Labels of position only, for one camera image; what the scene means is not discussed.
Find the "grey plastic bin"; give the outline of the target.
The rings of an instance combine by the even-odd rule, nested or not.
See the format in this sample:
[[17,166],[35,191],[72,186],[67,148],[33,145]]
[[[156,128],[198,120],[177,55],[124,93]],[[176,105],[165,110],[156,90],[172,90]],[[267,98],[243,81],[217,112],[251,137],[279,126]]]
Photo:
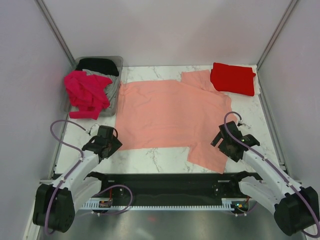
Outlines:
[[121,86],[121,77],[122,77],[122,70],[123,70],[123,58],[121,56],[118,56],[118,55],[112,55],[112,56],[82,56],[82,57],[78,57],[75,59],[75,62],[76,62],[76,66],[78,65],[79,61],[81,59],[84,59],[84,58],[103,58],[103,59],[109,59],[109,60],[112,60],[116,66],[117,66],[117,69],[119,71],[119,76],[117,78],[117,93],[116,93],[116,98],[115,98],[115,102],[114,102],[114,106],[111,108],[111,107],[108,107],[107,109],[103,109],[99,116],[100,117],[112,117],[116,114],[117,112],[117,108],[118,108],[118,99],[119,99],[119,90],[120,90],[120,86]]

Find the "magenta t shirt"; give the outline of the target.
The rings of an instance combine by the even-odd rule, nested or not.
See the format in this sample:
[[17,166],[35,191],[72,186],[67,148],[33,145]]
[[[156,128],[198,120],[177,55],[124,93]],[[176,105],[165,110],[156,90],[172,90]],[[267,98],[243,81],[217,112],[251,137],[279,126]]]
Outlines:
[[71,119],[97,120],[101,111],[111,104],[105,88],[113,81],[109,77],[96,74],[87,75],[85,71],[74,70],[64,77],[64,86],[70,104],[77,111],[71,111]]

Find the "salmon pink t shirt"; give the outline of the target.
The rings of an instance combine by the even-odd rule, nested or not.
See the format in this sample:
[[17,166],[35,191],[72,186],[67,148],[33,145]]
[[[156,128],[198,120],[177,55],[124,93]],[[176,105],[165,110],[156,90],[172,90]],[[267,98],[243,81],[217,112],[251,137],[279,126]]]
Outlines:
[[211,145],[231,98],[214,89],[208,70],[180,80],[123,83],[115,127],[123,150],[188,147],[188,161],[223,173],[227,157]]

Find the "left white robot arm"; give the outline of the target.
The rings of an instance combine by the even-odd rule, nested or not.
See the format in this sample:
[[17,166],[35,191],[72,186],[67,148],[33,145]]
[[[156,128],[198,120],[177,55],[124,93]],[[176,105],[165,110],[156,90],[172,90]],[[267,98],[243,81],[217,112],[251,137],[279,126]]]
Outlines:
[[43,227],[49,235],[54,231],[65,233],[83,204],[96,194],[104,197],[109,193],[109,183],[90,176],[90,172],[123,145],[118,136],[114,127],[101,125],[83,147],[76,147],[79,157],[72,165],[51,183],[38,187],[33,224]]

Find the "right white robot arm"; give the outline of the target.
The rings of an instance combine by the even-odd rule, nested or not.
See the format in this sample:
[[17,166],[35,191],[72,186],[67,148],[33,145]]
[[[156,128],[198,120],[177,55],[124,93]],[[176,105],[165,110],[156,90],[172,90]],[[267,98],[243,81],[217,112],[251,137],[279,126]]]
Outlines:
[[234,174],[229,184],[233,196],[251,197],[273,215],[288,236],[320,226],[318,193],[311,186],[303,187],[273,164],[253,135],[243,135],[237,124],[230,121],[219,126],[211,145],[229,159],[250,165],[260,177],[256,179],[247,171]]

